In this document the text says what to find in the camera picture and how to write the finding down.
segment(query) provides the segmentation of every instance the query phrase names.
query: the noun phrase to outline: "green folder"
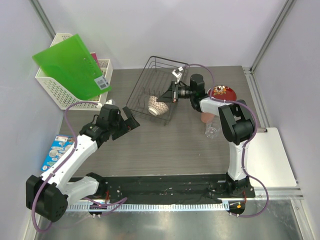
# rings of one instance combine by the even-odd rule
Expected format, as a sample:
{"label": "green folder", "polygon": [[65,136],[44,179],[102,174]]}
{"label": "green folder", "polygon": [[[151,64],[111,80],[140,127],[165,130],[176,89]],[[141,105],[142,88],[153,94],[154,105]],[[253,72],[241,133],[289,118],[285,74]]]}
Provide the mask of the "green folder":
{"label": "green folder", "polygon": [[80,100],[88,100],[111,89],[78,34],[32,58],[48,77]]}

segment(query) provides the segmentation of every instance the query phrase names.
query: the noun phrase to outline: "blue package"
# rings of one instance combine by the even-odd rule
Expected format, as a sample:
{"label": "blue package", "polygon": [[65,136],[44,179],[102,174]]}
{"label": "blue package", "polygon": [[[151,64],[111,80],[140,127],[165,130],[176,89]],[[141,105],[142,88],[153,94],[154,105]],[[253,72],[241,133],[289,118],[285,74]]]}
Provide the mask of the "blue package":
{"label": "blue package", "polygon": [[48,155],[45,157],[41,171],[45,172],[51,168],[69,148],[74,144],[75,139],[72,136],[57,135],[51,145]]}

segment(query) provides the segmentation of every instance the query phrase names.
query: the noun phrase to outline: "white ruler strip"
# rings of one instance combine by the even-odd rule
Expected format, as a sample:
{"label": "white ruler strip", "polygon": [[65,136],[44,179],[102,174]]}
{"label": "white ruler strip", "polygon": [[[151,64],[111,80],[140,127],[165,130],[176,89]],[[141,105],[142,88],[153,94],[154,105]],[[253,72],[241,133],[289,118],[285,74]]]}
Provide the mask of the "white ruler strip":
{"label": "white ruler strip", "polygon": [[[90,209],[92,205],[89,201],[79,201],[76,204],[68,206],[67,212],[105,212],[110,211],[114,206],[107,209]],[[219,204],[172,204],[172,205],[154,205],[154,204],[122,204],[115,212],[186,212],[186,211],[228,211],[229,203],[222,201]]]}

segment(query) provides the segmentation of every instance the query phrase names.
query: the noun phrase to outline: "white label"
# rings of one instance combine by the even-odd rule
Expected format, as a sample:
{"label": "white label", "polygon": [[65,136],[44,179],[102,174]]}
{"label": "white label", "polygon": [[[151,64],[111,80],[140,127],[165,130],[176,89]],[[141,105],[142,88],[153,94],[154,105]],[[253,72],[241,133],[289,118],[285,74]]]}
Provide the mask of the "white label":
{"label": "white label", "polygon": [[98,85],[100,90],[103,90],[103,89],[106,89],[107,87],[109,87],[109,83],[106,80],[105,76],[103,76],[103,75],[96,78],[94,81]]}
{"label": "white label", "polygon": [[68,141],[68,137],[67,136],[56,136],[55,141],[66,142],[66,141]]}

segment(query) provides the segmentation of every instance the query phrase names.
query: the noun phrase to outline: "gray floor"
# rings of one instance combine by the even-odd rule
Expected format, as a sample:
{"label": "gray floor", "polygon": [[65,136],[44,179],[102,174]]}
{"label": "gray floor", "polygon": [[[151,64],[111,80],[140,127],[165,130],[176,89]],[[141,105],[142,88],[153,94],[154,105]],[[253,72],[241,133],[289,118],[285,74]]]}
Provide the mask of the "gray floor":
{"label": "gray floor", "polygon": [[[253,214],[264,200],[248,201]],[[40,222],[44,229],[47,220]],[[271,200],[267,210],[253,218],[236,218],[225,211],[127,212],[102,218],[85,212],[67,212],[36,240],[302,240],[290,200]]]}
{"label": "gray floor", "polygon": [[[211,67],[215,85],[232,88],[238,99],[244,99],[254,108],[252,96],[241,66]],[[108,99],[124,107],[132,92],[141,69],[114,70],[111,80],[112,91]],[[202,68],[192,67],[189,76],[202,74],[205,88],[212,87],[209,73]],[[69,111],[68,118],[76,132],[91,122],[94,111]],[[164,126],[137,118],[141,126],[121,138],[104,143],[90,156],[75,173],[82,177],[94,172],[102,176],[145,176],[178,174],[223,174],[229,166],[229,145],[223,135],[215,139],[205,136],[205,124],[200,113],[192,109],[190,101],[182,99],[171,122]],[[65,122],[61,134],[70,135]]]}

